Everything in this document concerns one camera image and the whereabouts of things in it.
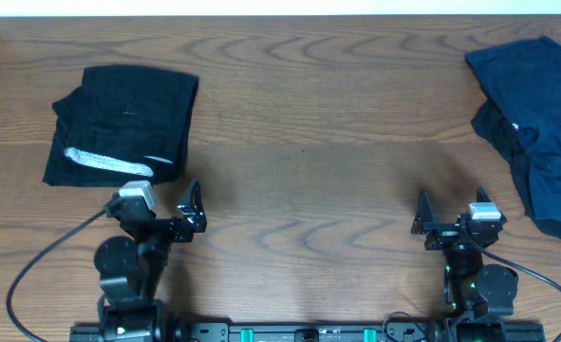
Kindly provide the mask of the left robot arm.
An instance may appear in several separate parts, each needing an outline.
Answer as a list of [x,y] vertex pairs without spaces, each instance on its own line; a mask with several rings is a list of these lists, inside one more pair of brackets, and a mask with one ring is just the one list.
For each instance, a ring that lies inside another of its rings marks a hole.
[[151,183],[125,184],[103,207],[125,234],[97,249],[94,264],[103,296],[99,301],[99,341],[188,341],[189,330],[163,310],[156,292],[174,244],[189,243],[206,231],[200,183],[191,181],[182,195],[180,218],[158,218]]

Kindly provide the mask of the black shorts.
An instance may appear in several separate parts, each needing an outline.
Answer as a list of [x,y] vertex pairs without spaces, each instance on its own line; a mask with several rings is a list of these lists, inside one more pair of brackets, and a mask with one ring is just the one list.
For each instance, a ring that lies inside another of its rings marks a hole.
[[175,181],[186,167],[198,86],[196,75],[170,69],[85,68],[81,85],[52,105],[57,120],[44,183]]

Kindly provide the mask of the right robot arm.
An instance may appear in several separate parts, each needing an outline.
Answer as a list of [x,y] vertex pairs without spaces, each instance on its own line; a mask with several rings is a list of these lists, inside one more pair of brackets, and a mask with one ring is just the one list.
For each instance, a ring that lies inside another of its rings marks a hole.
[[445,259],[444,297],[454,312],[431,322],[427,341],[504,341],[502,318],[514,313],[518,275],[508,267],[485,264],[486,248],[498,241],[505,216],[485,191],[454,223],[435,220],[425,190],[419,192],[413,235],[425,237],[427,251]]

